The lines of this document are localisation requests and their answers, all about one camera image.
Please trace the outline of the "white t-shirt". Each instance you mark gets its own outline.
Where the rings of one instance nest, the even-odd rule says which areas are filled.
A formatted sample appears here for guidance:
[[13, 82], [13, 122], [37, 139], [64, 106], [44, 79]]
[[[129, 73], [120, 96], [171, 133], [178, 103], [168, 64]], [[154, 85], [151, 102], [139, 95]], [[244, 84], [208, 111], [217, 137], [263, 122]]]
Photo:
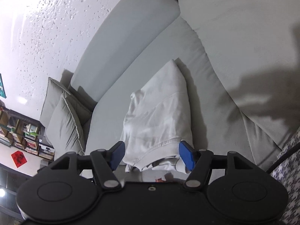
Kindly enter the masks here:
[[127, 173], [143, 181], [165, 175], [184, 180], [190, 173], [179, 155], [179, 143], [193, 144], [186, 80], [174, 60], [167, 62], [139, 90], [131, 93], [121, 141]]

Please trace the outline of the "grey throw pillow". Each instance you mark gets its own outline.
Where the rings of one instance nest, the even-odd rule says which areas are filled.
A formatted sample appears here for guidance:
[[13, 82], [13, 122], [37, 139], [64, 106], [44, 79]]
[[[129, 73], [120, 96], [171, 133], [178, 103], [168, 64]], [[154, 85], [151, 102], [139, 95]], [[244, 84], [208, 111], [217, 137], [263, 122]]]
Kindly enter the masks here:
[[70, 95], [71, 93], [63, 84], [49, 77], [46, 97], [40, 115], [40, 123], [45, 128], [47, 128], [47, 126], [49, 125], [49, 121], [55, 108], [57, 107], [62, 94]]
[[54, 147], [55, 156], [73, 151], [84, 155], [86, 140], [83, 125], [91, 118], [92, 113], [72, 95], [62, 94], [55, 108], [45, 135]]

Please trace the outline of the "bookshelf with items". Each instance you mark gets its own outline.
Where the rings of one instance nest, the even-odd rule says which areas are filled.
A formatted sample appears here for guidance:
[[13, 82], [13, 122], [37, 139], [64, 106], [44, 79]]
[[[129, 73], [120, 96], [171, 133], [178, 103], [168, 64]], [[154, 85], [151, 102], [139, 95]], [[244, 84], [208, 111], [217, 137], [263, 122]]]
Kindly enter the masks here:
[[55, 150], [45, 137], [45, 127], [35, 119], [1, 106], [1, 144], [49, 161]]

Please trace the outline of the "patterned blue white rug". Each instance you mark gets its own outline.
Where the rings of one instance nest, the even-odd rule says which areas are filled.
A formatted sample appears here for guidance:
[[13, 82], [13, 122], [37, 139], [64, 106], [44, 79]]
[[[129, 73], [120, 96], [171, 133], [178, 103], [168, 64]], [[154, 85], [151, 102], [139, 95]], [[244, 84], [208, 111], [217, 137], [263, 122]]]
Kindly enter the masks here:
[[271, 176], [284, 185], [289, 195], [281, 223], [299, 224], [299, 150], [276, 167]]

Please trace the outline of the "grey sofa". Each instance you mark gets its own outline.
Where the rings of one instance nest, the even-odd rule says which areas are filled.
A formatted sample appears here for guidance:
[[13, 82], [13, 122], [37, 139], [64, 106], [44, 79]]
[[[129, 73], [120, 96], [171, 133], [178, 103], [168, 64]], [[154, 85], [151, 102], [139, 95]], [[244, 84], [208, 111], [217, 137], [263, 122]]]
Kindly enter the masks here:
[[194, 146], [267, 170], [299, 127], [299, 0], [120, 0], [71, 79], [93, 111], [87, 155], [120, 139], [131, 93], [170, 60]]

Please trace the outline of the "red paper wall decoration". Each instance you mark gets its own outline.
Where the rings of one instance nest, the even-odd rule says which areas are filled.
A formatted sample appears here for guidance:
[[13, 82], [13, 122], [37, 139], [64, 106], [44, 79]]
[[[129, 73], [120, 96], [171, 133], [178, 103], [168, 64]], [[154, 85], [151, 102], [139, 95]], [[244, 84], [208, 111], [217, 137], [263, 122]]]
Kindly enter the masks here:
[[15, 151], [11, 154], [11, 157], [16, 165], [17, 168], [21, 167], [25, 163], [27, 163], [27, 159], [23, 152], [21, 151]]

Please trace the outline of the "teal wall poster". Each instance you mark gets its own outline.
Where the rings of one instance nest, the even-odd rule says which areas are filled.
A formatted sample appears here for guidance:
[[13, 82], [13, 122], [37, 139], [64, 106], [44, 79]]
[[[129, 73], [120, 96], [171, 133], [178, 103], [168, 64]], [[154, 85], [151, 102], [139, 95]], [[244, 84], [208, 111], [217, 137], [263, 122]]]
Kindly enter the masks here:
[[0, 74], [0, 96], [3, 97], [4, 99], [7, 98], [1, 74]]

